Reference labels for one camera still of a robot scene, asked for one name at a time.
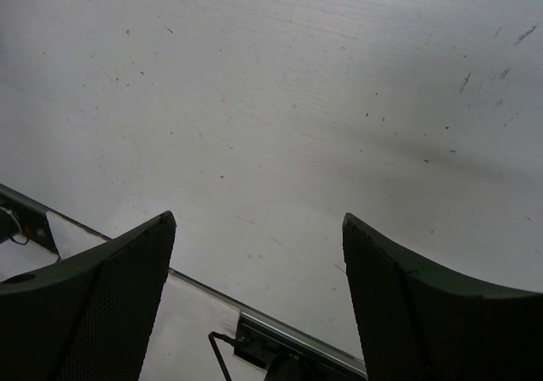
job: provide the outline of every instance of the scratch mark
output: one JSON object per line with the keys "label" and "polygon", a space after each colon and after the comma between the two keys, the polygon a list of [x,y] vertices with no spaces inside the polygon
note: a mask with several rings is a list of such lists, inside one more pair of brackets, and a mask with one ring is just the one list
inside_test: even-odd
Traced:
{"label": "scratch mark", "polygon": [[497,39],[498,38],[498,35],[500,34],[500,31],[501,31],[501,28],[503,27],[503,25],[500,25],[500,27],[498,27],[498,30],[495,32],[494,34],[494,38]]}
{"label": "scratch mark", "polygon": [[534,32],[536,27],[537,27],[537,25],[532,26],[531,29],[528,29],[526,32],[524,32],[522,35],[520,35],[518,37],[517,41],[515,43],[513,43],[512,45],[513,46],[518,46],[522,40],[524,40],[526,37],[528,37],[529,35],[531,35]]}
{"label": "scratch mark", "polygon": [[336,268],[338,268],[342,273],[345,273],[345,270],[341,266],[339,266],[338,264],[334,264],[332,262],[332,265],[334,265]]}
{"label": "scratch mark", "polygon": [[428,36],[428,39],[426,39],[426,43],[424,43],[424,46],[428,46],[428,43],[430,43],[430,39],[432,38],[433,34],[434,34],[434,29],[430,31],[430,35]]}
{"label": "scratch mark", "polygon": [[508,124],[509,122],[511,122],[512,120],[514,120],[515,118],[517,118],[517,117],[520,115],[520,113],[523,112],[523,110],[524,110],[524,108],[519,109],[519,110],[515,113],[515,115],[513,115],[511,118],[509,118],[509,119],[506,121],[505,124],[503,124],[503,126],[507,126],[507,124]]}
{"label": "scratch mark", "polygon": [[501,72],[500,74],[500,80],[504,80],[506,77],[507,77],[507,73],[509,72],[510,68],[509,69],[505,69]]}
{"label": "scratch mark", "polygon": [[258,224],[256,224],[254,221],[245,220],[244,218],[241,218],[240,216],[234,216],[234,217],[236,217],[238,220],[248,222],[249,224],[253,224],[254,226],[258,226]]}
{"label": "scratch mark", "polygon": [[481,84],[479,85],[479,91],[477,92],[477,98],[481,96],[481,91],[483,91],[484,86],[484,80],[481,81]]}
{"label": "scratch mark", "polygon": [[471,71],[467,74],[466,78],[464,78],[464,83],[462,84],[462,87],[460,88],[459,93],[462,94],[464,92],[464,88],[466,88],[467,83],[469,82],[469,77],[472,76]]}

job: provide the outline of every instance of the white floor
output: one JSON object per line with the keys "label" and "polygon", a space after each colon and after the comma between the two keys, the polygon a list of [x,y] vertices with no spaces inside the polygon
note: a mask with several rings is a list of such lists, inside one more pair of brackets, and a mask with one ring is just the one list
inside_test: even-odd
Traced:
{"label": "white floor", "polygon": [[[55,243],[63,258],[101,244],[94,237],[56,216],[48,215]],[[53,264],[57,256],[29,243],[0,244],[0,281]],[[239,311],[175,278],[168,277],[148,345],[142,381],[203,381],[224,379],[207,338],[211,331],[233,337]],[[233,355],[232,347],[219,342],[233,379],[261,381],[265,372]]]}
{"label": "white floor", "polygon": [[0,0],[0,182],[360,356],[341,222],[543,291],[543,0]]}

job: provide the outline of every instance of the wire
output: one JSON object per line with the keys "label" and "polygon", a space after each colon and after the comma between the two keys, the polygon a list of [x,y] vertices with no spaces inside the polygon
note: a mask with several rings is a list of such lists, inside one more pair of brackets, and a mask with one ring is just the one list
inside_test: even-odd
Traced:
{"label": "wire", "polygon": [[0,210],[3,211],[4,213],[6,213],[8,216],[11,217],[11,219],[14,221],[15,225],[17,226],[17,228],[19,229],[19,232],[17,234],[23,236],[26,238],[26,241],[24,243],[21,243],[19,241],[15,241],[14,239],[14,236],[12,235],[11,237],[9,237],[9,239],[11,239],[14,243],[16,244],[19,244],[19,245],[27,245],[28,242],[30,241],[30,239],[28,238],[28,236],[24,235],[23,234],[23,227],[20,225],[20,222],[19,222],[19,218],[17,218],[17,215],[10,209],[6,209],[5,207],[0,207]]}
{"label": "wire", "polygon": [[224,359],[222,358],[221,351],[219,350],[219,346],[217,345],[215,339],[222,340],[231,346],[235,346],[236,340],[232,339],[231,337],[226,336],[225,334],[219,334],[216,332],[211,332],[207,336],[207,338],[210,340],[211,347],[213,348],[213,352],[215,353],[215,356],[217,357],[219,366],[221,366],[222,374],[224,375],[225,380],[232,381],[232,377],[230,377],[230,373],[228,372],[227,364],[224,362]]}
{"label": "wire", "polygon": [[23,235],[23,237],[25,237],[25,242],[24,243],[20,243],[19,241],[15,241],[15,238],[13,237],[9,237],[9,239],[11,239],[12,242],[18,244],[18,245],[27,245],[29,242],[30,242],[30,238],[26,237],[25,235]]}

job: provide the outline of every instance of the dark speck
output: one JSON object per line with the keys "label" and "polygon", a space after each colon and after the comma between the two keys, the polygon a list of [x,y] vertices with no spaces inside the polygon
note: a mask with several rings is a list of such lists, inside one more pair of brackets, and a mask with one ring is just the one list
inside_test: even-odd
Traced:
{"label": "dark speck", "polygon": [[463,93],[464,88],[466,88],[466,85],[467,85],[467,83],[469,82],[469,77],[471,77],[471,76],[472,76],[472,73],[471,73],[471,72],[467,73],[466,78],[464,78],[464,83],[462,84],[462,87],[460,88],[460,91],[459,91],[460,94]]}
{"label": "dark speck", "polygon": [[528,37],[529,35],[531,35],[534,32],[536,27],[537,27],[537,25],[532,26],[531,29],[528,29],[526,32],[524,32],[522,35],[520,35],[518,37],[517,41],[515,43],[513,43],[512,45],[513,46],[518,46],[522,40],[524,40],[526,37]]}
{"label": "dark speck", "polygon": [[510,69],[505,69],[501,72],[500,74],[500,80],[503,80],[507,77],[507,73],[509,72]]}
{"label": "dark speck", "polygon": [[501,25],[498,30],[496,31],[496,33],[494,34],[494,38],[496,39],[498,37],[498,35],[500,34],[500,31],[501,31],[501,28],[503,27],[503,25]]}

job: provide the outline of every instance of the perforated mesh panel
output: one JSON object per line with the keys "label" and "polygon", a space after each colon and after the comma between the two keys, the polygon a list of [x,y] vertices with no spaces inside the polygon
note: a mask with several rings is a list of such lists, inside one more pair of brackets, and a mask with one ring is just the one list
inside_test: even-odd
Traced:
{"label": "perforated mesh panel", "polygon": [[429,379],[400,270],[355,218],[344,223],[343,246],[369,380]]}
{"label": "perforated mesh panel", "polygon": [[138,380],[174,235],[171,217],[103,263],[55,379]]}

